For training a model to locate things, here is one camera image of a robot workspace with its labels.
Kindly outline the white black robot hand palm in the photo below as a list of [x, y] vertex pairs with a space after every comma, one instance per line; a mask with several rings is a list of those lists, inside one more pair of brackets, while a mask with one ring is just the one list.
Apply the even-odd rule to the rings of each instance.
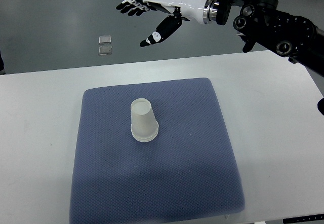
[[143, 2], [156, 8], [162, 7], [169, 13], [179, 8], [182, 17], [194, 19], [200, 24], [216, 21], [219, 5], [217, 0], [143, 0]]

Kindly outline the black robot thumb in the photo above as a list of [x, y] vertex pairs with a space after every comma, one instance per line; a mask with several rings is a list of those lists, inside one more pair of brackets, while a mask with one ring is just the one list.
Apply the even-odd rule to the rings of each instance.
[[145, 40], [140, 42], [140, 47], [161, 43], [169, 38], [182, 25], [180, 13], [174, 13], [166, 17]]

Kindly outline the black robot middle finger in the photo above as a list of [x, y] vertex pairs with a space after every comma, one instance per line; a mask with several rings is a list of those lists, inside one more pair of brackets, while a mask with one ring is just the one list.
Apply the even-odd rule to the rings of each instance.
[[149, 11], [149, 8], [143, 3], [121, 3], [119, 10], [122, 14], [143, 14]]

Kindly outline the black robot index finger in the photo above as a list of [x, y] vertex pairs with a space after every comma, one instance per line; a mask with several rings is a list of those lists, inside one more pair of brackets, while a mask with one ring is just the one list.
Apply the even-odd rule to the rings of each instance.
[[158, 3], [130, 3], [128, 5], [127, 15], [128, 16], [141, 16], [143, 13], [148, 11], [161, 11], [166, 14], [173, 14], [173, 10], [168, 10], [166, 7]]

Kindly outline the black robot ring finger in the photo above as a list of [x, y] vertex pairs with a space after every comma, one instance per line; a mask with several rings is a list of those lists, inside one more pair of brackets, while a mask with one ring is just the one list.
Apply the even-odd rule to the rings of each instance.
[[143, 0], [124, 0], [116, 9], [144, 9]]

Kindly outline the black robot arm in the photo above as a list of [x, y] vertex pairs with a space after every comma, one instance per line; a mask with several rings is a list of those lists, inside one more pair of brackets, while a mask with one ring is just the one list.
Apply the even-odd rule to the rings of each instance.
[[140, 43], [146, 47], [165, 41], [183, 21], [224, 25], [231, 8], [240, 7], [233, 27], [244, 41], [243, 52], [260, 44], [322, 76], [323, 31], [307, 18], [279, 11], [277, 5], [277, 0], [124, 0], [116, 8], [129, 16], [148, 11], [166, 13], [166, 18]]

